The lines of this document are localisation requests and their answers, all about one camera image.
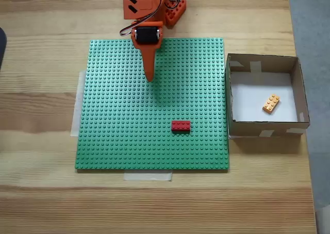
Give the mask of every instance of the lego baseplate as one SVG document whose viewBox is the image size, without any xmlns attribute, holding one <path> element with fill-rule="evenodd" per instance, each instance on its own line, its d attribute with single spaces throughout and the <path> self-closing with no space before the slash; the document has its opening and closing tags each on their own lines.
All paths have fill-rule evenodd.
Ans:
<svg viewBox="0 0 330 234">
<path fill-rule="evenodd" d="M 164 39 L 153 82 L 131 40 L 91 41 L 76 169 L 228 169 L 224 75 L 221 38 Z"/>
</svg>

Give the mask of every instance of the open cardboard box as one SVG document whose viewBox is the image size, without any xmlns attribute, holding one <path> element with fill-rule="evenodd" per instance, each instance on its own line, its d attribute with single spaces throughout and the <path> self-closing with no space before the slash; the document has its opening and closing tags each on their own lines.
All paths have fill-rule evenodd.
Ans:
<svg viewBox="0 0 330 234">
<path fill-rule="evenodd" d="M 262 107 L 280 101 L 271 114 Z M 301 135 L 309 126 L 304 81 L 297 57 L 228 54 L 226 99 L 229 135 Z"/>
</svg>

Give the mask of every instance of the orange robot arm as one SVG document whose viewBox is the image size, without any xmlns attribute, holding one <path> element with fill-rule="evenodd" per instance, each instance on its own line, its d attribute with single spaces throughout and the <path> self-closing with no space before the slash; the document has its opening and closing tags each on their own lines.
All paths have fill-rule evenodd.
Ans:
<svg viewBox="0 0 330 234">
<path fill-rule="evenodd" d="M 123 0 L 124 19 L 135 19 L 120 35 L 131 34 L 134 47 L 141 50 L 147 81 L 154 78 L 155 53 L 160 48 L 163 25 L 173 26 L 186 10 L 186 0 Z"/>
</svg>

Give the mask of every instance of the wood grain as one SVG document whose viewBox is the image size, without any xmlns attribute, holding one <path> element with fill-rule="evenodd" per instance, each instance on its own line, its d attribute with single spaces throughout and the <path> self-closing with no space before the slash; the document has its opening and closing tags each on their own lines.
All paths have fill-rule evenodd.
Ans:
<svg viewBox="0 0 330 234">
<path fill-rule="evenodd" d="M 295 55 L 289 0 L 187 0 L 165 37 L 226 53 Z M 0 233 L 315 233 L 305 135 L 229 141 L 230 170 L 172 181 L 77 173 L 70 137 L 90 39 L 130 21 L 122 0 L 0 0 Z"/>
<path fill-rule="evenodd" d="M 0 191 L 2 233 L 314 232 L 304 188 Z"/>
</svg>

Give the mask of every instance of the masking tape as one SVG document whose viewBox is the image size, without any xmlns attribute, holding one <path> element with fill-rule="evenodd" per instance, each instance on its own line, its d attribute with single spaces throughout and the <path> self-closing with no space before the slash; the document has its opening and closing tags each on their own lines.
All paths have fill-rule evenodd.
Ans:
<svg viewBox="0 0 330 234">
<path fill-rule="evenodd" d="M 304 118 L 304 113 L 303 113 L 303 112 L 301 112 L 301 113 L 299 114 L 299 121 L 300 121 L 300 122 L 305 122 L 305 118 Z"/>
<path fill-rule="evenodd" d="M 289 129 L 287 129 L 287 132 L 290 132 L 290 133 L 305 133 L 305 130 L 303 128 L 289 128 Z"/>
<path fill-rule="evenodd" d="M 239 66 L 239 67 L 241 67 L 241 68 L 244 67 L 241 63 L 239 63 L 238 61 L 234 61 L 234 60 L 231 60 L 231 61 L 229 62 L 229 65 L 230 65 L 230 66 Z"/>
<path fill-rule="evenodd" d="M 124 180 L 170 181 L 172 170 L 126 170 Z"/>
<path fill-rule="evenodd" d="M 263 130 L 259 134 L 259 137 L 271 137 L 273 132 L 274 132 L 274 130 Z"/>
<path fill-rule="evenodd" d="M 74 103 L 72 124 L 71 124 L 71 137 L 78 137 L 80 128 L 81 109 L 83 107 L 84 89 L 86 80 L 86 70 L 79 73 L 76 102 Z"/>
<path fill-rule="evenodd" d="M 250 61 L 251 73 L 261 73 L 261 61 Z"/>
</svg>

